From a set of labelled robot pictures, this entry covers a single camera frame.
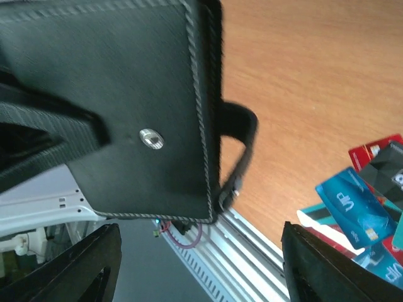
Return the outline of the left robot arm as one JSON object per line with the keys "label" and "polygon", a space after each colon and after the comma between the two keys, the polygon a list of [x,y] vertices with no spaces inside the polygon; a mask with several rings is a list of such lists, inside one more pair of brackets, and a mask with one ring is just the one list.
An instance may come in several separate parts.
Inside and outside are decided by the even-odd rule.
{"label": "left robot arm", "polygon": [[1,71],[1,251],[45,262],[45,229],[101,217],[68,163],[107,143],[99,118],[67,102],[23,88]]}

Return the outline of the black leather card holder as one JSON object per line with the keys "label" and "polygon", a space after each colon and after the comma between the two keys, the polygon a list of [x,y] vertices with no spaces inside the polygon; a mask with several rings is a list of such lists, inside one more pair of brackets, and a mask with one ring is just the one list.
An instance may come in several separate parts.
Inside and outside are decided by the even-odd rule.
{"label": "black leather card holder", "polygon": [[104,123],[109,143],[67,165],[97,215],[232,207],[258,119],[222,99],[220,1],[2,1],[2,70]]}

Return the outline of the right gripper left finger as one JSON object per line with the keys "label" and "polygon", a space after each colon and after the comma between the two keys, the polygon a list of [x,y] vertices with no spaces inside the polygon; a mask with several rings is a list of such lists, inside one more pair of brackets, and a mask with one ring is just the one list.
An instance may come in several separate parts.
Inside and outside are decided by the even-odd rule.
{"label": "right gripper left finger", "polygon": [[23,279],[1,301],[112,301],[122,261],[118,224],[107,224]]}

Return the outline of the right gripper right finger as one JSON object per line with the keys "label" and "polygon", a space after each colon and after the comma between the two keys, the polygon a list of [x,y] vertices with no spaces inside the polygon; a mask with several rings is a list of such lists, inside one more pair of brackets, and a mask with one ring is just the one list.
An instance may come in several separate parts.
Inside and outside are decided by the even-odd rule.
{"label": "right gripper right finger", "polygon": [[402,290],[368,272],[304,227],[285,222],[281,238],[291,301],[402,301]]}

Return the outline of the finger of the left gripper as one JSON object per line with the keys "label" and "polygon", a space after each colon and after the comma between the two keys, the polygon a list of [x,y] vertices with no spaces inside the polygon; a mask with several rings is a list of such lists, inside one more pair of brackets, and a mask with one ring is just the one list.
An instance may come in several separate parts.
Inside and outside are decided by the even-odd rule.
{"label": "finger of the left gripper", "polygon": [[61,98],[25,89],[1,71],[1,191],[109,143],[94,113]]}

